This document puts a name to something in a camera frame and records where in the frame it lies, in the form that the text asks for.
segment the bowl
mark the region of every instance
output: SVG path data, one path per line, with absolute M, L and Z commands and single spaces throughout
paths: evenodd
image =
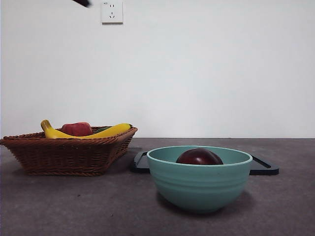
M 184 151 L 205 148 L 223 165 L 176 163 Z M 252 156 L 243 151 L 210 146 L 171 146 L 147 152 L 158 192 L 172 204 L 196 213 L 214 212 L 236 200 L 251 170 Z

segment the electrical outlet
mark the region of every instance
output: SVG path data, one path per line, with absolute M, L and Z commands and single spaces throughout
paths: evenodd
M 123 23 L 123 0 L 104 0 L 101 3 L 102 24 Z

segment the brown basket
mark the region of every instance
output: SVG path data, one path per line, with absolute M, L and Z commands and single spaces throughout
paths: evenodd
M 102 127 L 92 127 L 93 132 Z M 46 139 L 45 133 L 5 136 L 6 146 L 27 175 L 100 176 L 120 156 L 138 129 L 100 139 Z

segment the tray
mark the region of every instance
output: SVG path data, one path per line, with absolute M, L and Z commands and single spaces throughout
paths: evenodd
M 252 160 L 251 176 L 273 176 L 279 174 L 279 166 L 253 155 Z M 135 156 L 130 170 L 136 173 L 150 173 L 147 151 L 141 151 Z

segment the ceramic bowl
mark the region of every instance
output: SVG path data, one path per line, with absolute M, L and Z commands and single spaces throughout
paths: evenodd
M 223 165 L 176 163 L 186 150 L 206 148 Z M 239 197 L 249 177 L 252 156 L 243 151 L 210 146 L 171 146 L 147 152 L 151 176 L 159 193 L 188 211 L 216 211 Z

